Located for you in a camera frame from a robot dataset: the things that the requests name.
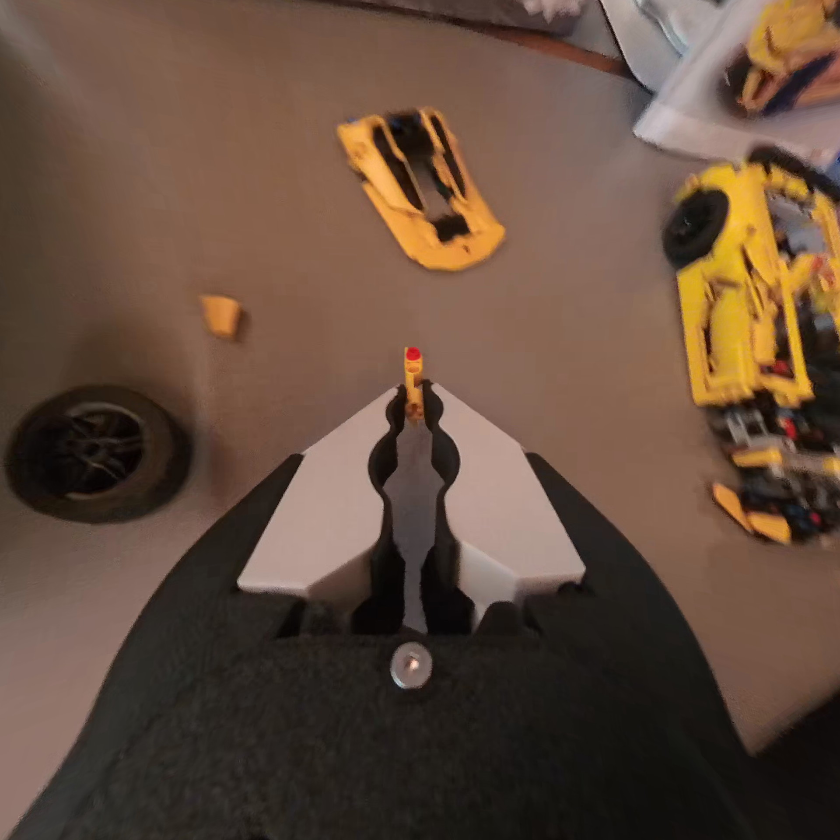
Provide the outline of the black toy wheel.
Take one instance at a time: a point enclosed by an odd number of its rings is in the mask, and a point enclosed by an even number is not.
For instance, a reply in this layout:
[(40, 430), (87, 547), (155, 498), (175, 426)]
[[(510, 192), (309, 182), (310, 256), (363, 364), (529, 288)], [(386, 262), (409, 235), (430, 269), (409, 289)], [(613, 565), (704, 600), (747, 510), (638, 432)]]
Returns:
[(130, 388), (84, 385), (34, 406), (7, 443), (9, 489), (29, 509), (84, 524), (130, 522), (172, 501), (193, 460), (188, 433)]

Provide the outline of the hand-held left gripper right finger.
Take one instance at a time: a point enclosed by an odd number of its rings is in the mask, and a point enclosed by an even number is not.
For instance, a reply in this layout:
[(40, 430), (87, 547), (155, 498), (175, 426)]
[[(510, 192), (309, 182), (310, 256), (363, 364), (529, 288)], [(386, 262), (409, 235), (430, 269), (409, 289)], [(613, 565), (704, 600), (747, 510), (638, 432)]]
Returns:
[(440, 384), (423, 384), (441, 479), (422, 568), (430, 635), (468, 635), (495, 604), (522, 607), (585, 577), (585, 564), (524, 449)]

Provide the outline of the white instruction booklet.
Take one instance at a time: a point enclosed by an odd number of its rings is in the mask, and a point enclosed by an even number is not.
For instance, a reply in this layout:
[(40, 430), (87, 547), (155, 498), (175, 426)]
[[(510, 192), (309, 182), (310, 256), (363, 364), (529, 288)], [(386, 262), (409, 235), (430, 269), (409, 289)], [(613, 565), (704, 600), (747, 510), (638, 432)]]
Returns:
[(838, 160), (838, 2), (602, 2), (627, 65), (654, 94), (634, 132), (663, 150), (735, 161), (778, 145)]

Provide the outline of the yellow toy brick car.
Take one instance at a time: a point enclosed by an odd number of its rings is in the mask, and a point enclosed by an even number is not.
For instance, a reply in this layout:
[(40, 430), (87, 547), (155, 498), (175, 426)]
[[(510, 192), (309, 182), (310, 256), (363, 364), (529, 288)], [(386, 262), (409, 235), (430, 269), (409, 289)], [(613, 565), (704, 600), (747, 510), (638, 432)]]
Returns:
[(661, 240), (690, 393), (738, 475), (710, 495), (764, 541), (838, 535), (838, 185), (759, 146), (677, 197)]

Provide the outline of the small yellow trapezoid panel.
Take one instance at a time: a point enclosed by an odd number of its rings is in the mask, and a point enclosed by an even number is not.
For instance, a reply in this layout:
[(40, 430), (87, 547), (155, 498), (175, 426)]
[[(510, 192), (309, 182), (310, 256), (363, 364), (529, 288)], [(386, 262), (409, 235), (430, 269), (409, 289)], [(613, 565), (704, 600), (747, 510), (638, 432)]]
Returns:
[(198, 300), (209, 333), (221, 340), (236, 341), (244, 312), (242, 304), (230, 296), (218, 294), (202, 294)]

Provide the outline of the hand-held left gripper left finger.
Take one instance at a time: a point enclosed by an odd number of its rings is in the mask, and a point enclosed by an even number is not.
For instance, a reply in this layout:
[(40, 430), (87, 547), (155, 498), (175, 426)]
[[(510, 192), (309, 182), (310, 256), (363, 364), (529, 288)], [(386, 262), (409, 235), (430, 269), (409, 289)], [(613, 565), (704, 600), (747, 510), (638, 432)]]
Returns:
[(391, 388), (307, 448), (237, 581), (243, 592), (328, 604), (362, 634), (403, 626), (405, 561), (384, 484), (406, 388)]

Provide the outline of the yellow toy car hood panel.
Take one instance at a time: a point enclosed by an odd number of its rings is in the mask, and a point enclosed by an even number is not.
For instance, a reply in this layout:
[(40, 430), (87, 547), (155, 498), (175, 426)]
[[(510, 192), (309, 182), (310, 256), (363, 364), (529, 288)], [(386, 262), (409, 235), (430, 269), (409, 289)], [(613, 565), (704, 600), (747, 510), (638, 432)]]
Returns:
[(445, 116), (431, 107), (342, 122), (336, 134), (364, 193), (405, 255), (428, 270), (467, 270), (506, 237), (471, 178)]

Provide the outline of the yellow pin with red end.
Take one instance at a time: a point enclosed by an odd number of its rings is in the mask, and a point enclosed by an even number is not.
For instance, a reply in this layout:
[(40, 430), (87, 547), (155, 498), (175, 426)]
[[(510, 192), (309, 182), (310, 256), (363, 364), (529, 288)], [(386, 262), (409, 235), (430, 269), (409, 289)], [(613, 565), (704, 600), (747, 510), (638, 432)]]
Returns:
[(406, 419), (414, 424), (424, 419), (424, 357), (415, 346), (404, 350), (404, 379), (406, 388)]

